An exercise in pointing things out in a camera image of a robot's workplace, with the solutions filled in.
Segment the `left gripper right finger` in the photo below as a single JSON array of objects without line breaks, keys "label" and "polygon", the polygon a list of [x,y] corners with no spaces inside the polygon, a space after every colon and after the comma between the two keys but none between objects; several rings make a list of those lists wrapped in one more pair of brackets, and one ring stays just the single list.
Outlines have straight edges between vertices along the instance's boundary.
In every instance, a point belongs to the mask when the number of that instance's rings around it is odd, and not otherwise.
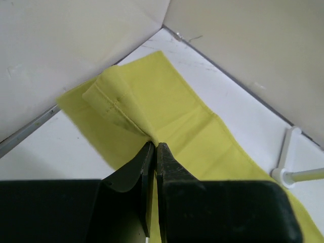
[{"label": "left gripper right finger", "polygon": [[264,180],[201,181],[166,143],[157,156],[162,242],[302,242],[284,190]]}]

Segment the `yellow-green trousers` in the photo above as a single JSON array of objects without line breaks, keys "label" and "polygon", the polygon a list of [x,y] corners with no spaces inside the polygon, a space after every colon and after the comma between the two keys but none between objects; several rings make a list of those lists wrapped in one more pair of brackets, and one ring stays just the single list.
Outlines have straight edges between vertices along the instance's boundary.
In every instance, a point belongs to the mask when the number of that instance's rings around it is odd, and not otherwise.
[{"label": "yellow-green trousers", "polygon": [[[131,160],[147,142],[156,149],[166,143],[176,161],[201,181],[276,183],[161,51],[106,69],[60,96],[57,104],[114,168]],[[323,242],[304,206],[283,190],[301,228],[302,242]],[[152,241],[161,242],[157,185],[151,229]]]}]

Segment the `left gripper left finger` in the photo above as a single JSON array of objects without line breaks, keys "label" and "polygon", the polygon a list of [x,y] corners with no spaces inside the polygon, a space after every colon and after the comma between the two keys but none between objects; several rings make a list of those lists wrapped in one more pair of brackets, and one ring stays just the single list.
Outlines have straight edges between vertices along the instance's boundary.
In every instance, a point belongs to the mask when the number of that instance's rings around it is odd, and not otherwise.
[{"label": "left gripper left finger", "polygon": [[1,182],[1,242],[145,242],[154,145],[105,179]]}]

